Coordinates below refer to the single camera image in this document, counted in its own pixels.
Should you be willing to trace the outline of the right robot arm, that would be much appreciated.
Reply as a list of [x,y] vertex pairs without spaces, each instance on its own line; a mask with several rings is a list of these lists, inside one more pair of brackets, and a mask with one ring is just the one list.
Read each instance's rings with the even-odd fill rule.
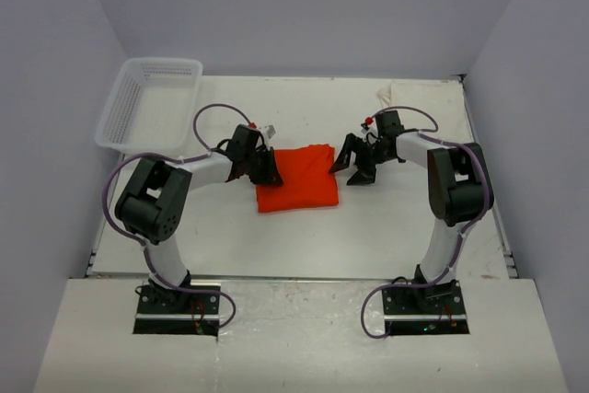
[[434,135],[439,124],[429,113],[410,106],[391,106],[367,117],[363,136],[349,133],[329,169],[330,174],[355,166],[349,186],[375,183],[377,167],[389,161],[412,163],[427,172],[427,196],[433,232],[413,279],[389,283],[385,290],[410,290],[412,305],[430,313],[443,303],[440,286],[457,281],[457,264],[468,235],[494,204],[486,160],[479,144],[445,141]]

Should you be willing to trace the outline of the orange t-shirt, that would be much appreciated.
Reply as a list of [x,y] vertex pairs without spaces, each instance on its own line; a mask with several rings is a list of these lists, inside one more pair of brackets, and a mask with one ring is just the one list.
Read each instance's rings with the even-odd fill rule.
[[329,172],[334,156],[335,149],[329,144],[276,150],[276,166],[283,184],[257,186],[258,212],[270,214],[337,206],[337,180]]

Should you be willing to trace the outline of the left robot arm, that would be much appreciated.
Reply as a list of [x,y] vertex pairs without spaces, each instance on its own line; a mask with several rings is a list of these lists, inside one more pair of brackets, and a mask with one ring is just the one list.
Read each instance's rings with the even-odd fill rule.
[[239,124],[231,138],[193,159],[138,156],[114,214],[122,222],[122,233],[141,246],[149,281],[161,287],[158,301],[168,311],[182,312],[190,305],[192,294],[206,292],[191,288],[190,272],[176,240],[189,194],[243,176],[254,185],[281,186],[283,180],[267,135],[272,131],[272,127]]

